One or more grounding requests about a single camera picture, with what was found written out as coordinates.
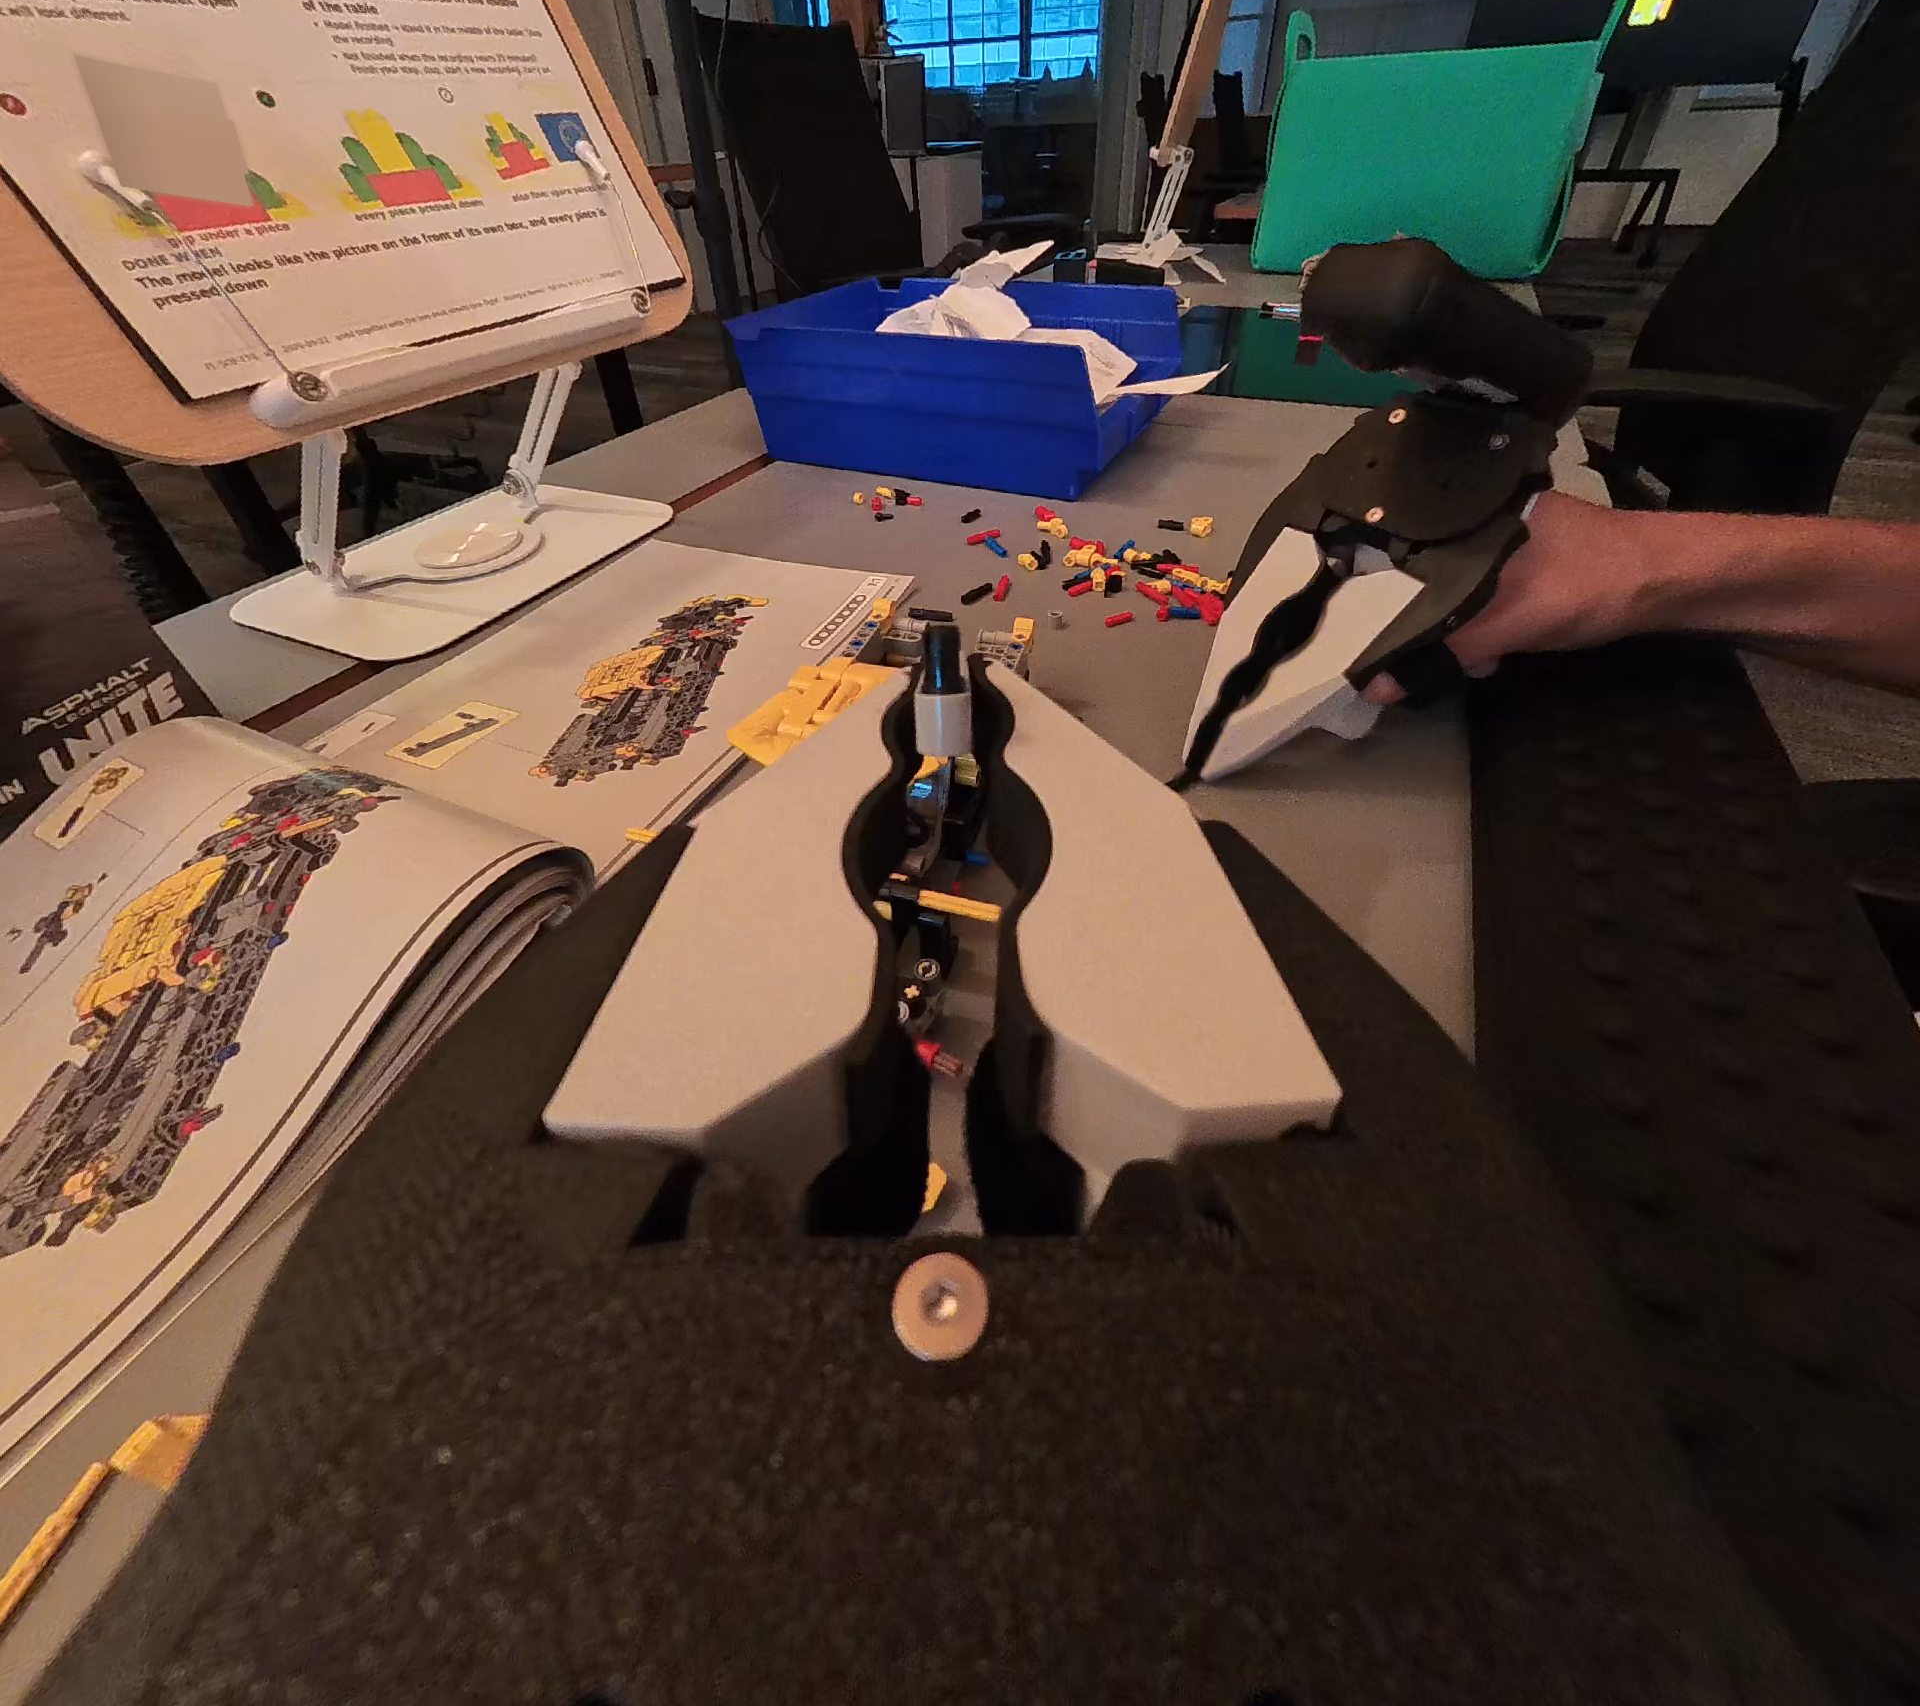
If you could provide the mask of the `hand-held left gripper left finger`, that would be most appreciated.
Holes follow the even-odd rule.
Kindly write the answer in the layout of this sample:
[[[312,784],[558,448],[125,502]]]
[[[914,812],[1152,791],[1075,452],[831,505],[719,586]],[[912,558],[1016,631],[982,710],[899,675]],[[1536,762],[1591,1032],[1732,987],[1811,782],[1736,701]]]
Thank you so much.
[[[904,1234],[927,1185],[930,1074],[875,914],[920,761],[912,682],[877,686],[635,868],[661,889],[541,1126],[765,1177],[826,1234]]]

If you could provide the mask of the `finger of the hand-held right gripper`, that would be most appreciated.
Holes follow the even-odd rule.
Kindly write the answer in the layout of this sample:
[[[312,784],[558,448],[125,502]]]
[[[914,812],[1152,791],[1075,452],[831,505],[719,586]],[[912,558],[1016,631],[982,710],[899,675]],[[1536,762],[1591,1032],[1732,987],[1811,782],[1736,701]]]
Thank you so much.
[[[1219,782],[1307,735],[1366,739],[1379,710],[1353,689],[1348,671],[1422,593],[1424,584],[1397,568],[1339,581],[1306,644],[1275,663],[1260,690],[1226,718],[1199,781]]]
[[[1187,721],[1178,782],[1216,782],[1264,758],[1312,707],[1291,661],[1325,614],[1325,556],[1283,529],[1260,565],[1235,579],[1213,631]]]

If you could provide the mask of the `person's right forearm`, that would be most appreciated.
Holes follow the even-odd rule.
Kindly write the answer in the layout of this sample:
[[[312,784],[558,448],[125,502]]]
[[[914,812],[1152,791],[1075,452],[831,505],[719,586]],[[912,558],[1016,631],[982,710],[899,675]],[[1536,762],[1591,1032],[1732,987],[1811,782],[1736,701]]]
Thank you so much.
[[[1596,513],[1585,603],[1612,639],[1687,634],[1917,690],[1917,529],[1866,518]]]

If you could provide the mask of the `grey desk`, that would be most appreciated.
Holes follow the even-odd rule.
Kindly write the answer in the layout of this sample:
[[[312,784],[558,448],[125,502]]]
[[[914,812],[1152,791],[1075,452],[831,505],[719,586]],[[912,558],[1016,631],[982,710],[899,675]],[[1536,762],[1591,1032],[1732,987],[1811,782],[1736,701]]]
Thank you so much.
[[[860,531],[847,502],[858,470],[777,463],[764,452],[759,411],[733,391],[685,411],[640,437],[637,451],[602,447],[562,464],[563,483],[621,501],[647,481],[709,483],[683,495],[690,513],[668,535],[696,551],[864,574],[912,574],[923,605],[958,606],[979,570],[959,552],[963,507],[986,507],[998,527],[1030,518],[1030,501],[1007,493],[933,486],[923,511],[894,531]],[[1175,507],[1217,508],[1221,542],[1235,547],[1261,505],[1303,463],[1344,431],[1327,404],[1268,399],[1175,399],[1161,422],[1092,486],[1083,521],[1100,535],[1143,531]],[[1169,636],[1097,640],[1077,619],[1070,633],[1041,639],[1038,675],[1096,735],[1164,775],[1180,746],[1197,664]],[[1312,735],[1265,769],[1193,796],[1205,817],[1229,823],[1367,955],[1419,999],[1460,1045],[1472,1045],[1469,776],[1463,723],[1454,710],[1385,725],[1367,745],[1334,745]],[[544,928],[499,971],[468,1012],[444,1028],[450,1080],[433,1086],[423,1158],[444,1157],[458,1119],[478,1116],[486,1096],[507,1092],[513,1073],[533,1060],[532,1045],[572,1045],[592,1021],[625,936],[612,924],[640,896],[625,883],[586,903],[567,930]],[[231,1358],[271,1290],[296,1232],[320,1200],[300,1200],[265,1238],[132,1360],[73,1429],[52,1441],[3,1492],[3,1551],[25,1543],[35,1509],[72,1479],[83,1453],[113,1443],[135,1417],[157,1412],[174,1395],[203,1403],[225,1384]],[[102,1496],[94,1521],[45,1574],[3,1631],[3,1703],[25,1703],[61,1650],[83,1653],[83,1617],[116,1574],[154,1538],[165,1498],[123,1482]],[[1009,1617],[992,1617],[992,1574],[983,1556],[935,1561],[954,1546],[956,1526],[910,1526],[904,1554],[872,1564],[872,1578],[835,1594],[827,1574],[777,1578],[768,1622],[721,1626],[717,1650],[745,1703],[1014,1703],[1092,1700],[1088,1676],[1048,1676]]]

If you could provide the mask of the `desk lamp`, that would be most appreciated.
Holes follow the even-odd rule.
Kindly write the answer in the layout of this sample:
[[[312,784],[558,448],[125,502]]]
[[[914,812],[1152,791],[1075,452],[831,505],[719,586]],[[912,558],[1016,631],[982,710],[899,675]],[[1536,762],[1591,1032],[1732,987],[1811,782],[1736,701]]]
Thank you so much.
[[[1097,284],[1157,287],[1180,279],[1180,264],[1193,260],[1199,271],[1217,279],[1217,271],[1202,260],[1195,244],[1187,244],[1174,229],[1174,217],[1187,186],[1193,164],[1191,131],[1217,70],[1217,55],[1227,33],[1234,0],[1197,0],[1191,12],[1182,57],[1165,96],[1161,132],[1148,158],[1160,170],[1160,182],[1146,227],[1136,240],[1112,240],[1092,257],[1092,281]]]

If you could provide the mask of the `person's right hand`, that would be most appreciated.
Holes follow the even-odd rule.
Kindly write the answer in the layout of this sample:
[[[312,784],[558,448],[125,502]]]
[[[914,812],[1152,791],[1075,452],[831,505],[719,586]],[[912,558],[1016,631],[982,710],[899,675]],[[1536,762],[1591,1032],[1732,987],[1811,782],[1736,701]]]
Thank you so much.
[[[1509,656],[1581,644],[1594,593],[1581,555],[1609,518],[1612,511],[1559,491],[1532,501],[1523,542],[1501,566],[1491,598],[1443,642],[1469,682],[1489,679]]]

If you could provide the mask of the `large scatter of coloured pins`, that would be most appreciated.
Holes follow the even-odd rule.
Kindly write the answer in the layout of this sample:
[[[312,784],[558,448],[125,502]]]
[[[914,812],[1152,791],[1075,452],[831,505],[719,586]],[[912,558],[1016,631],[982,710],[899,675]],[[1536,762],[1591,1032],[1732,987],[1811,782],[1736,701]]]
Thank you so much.
[[[1169,545],[1073,533],[1063,513],[1045,502],[1011,527],[1001,527],[992,511],[967,511],[959,533],[967,558],[993,566],[983,584],[967,588],[966,605],[1005,606],[1020,581],[1049,579],[1062,598],[1100,603],[1106,631],[1138,614],[1154,624],[1211,631],[1235,586],[1229,573],[1191,565]]]

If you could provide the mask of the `partly built toy car model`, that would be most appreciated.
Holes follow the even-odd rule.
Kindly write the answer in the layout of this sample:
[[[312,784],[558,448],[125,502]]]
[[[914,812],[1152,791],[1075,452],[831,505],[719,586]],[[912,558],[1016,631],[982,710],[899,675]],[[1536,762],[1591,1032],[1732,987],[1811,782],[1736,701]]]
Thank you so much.
[[[881,671],[897,671],[881,663],[860,658],[829,658],[804,667],[773,701],[755,710],[733,737],[733,746],[748,758],[757,758],[765,771],[794,749],[812,742],[827,725],[851,708],[880,685]],[[921,679],[921,658],[912,672],[901,671],[914,690]],[[873,903],[873,911],[896,930],[896,1019],[914,1055],[931,1083],[942,1073],[958,1070],[958,1062],[944,1051],[940,1019],[947,999],[950,979],[962,957],[962,924],[969,918],[993,922],[998,911],[990,903],[966,900],[954,894],[958,878],[982,825],[982,776],[967,766],[969,758],[917,758],[904,791],[906,836],[901,854]],[[634,868],[634,878],[657,880],[657,891],[645,911],[657,900],[663,876]]]

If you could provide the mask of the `green plastic bin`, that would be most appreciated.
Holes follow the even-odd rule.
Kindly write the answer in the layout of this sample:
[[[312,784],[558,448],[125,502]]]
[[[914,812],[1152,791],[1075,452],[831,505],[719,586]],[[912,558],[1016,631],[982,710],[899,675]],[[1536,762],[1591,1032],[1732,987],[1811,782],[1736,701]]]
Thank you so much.
[[[1322,57],[1313,19],[1290,12],[1252,267],[1295,275],[1332,246],[1419,238],[1478,279],[1536,279],[1628,4],[1590,40],[1362,57]]]

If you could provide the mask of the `open instruction booklet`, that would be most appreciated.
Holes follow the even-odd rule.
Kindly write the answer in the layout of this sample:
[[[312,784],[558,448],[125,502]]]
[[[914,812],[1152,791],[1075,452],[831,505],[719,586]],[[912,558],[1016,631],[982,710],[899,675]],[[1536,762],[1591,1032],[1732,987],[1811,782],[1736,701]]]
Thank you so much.
[[[180,717],[37,807],[3,845],[3,1472],[914,593],[651,540],[317,753]]]

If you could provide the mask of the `crumpled white paper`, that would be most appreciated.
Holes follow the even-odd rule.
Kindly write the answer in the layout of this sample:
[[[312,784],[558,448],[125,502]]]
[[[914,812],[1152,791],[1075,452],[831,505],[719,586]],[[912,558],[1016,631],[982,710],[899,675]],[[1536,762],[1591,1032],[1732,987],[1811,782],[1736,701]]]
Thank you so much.
[[[1022,269],[1048,252],[1038,240],[1011,252],[993,251],[959,269],[946,287],[875,325],[880,334],[956,340],[969,345],[1057,347],[1080,355],[1085,365],[1096,408],[1114,399],[1182,399],[1204,392],[1226,369],[1161,379],[1139,376],[1139,365],[1115,345],[1085,326],[1034,326],[1023,308],[1005,293]]]

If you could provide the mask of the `black office chair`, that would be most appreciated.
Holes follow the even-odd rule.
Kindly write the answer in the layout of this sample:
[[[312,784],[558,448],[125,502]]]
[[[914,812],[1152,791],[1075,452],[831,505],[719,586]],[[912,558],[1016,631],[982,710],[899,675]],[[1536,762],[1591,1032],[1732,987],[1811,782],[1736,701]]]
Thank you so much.
[[[1917,0],[1877,0],[1590,387],[1609,502],[1826,514],[1915,333]]]

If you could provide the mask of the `instruction sheet on stand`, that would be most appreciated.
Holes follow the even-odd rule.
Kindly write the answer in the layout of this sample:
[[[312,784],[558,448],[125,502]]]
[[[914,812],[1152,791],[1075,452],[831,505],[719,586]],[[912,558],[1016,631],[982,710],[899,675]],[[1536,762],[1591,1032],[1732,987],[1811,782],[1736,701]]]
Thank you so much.
[[[640,287],[324,372],[191,401],[150,363],[3,175],[3,387],[116,452],[216,466],[293,447],[289,573],[233,621],[370,663],[436,653],[670,522],[651,501],[544,488],[582,365],[673,331],[691,271],[565,0],[544,0],[616,152],[679,263]]]

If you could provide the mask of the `dark board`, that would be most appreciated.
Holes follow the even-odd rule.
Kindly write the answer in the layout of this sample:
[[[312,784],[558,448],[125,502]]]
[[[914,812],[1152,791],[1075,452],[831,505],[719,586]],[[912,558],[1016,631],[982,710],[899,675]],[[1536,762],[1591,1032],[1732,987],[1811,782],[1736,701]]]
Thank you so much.
[[[851,29],[694,20],[775,301],[915,275],[921,230],[885,149]]]

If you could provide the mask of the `toy car set box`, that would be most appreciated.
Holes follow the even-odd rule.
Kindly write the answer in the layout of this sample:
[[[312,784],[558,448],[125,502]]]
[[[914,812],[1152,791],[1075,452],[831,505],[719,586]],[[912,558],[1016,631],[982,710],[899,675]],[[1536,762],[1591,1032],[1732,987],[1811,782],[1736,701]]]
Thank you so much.
[[[216,704],[11,455],[1,458],[1,833],[135,735]]]

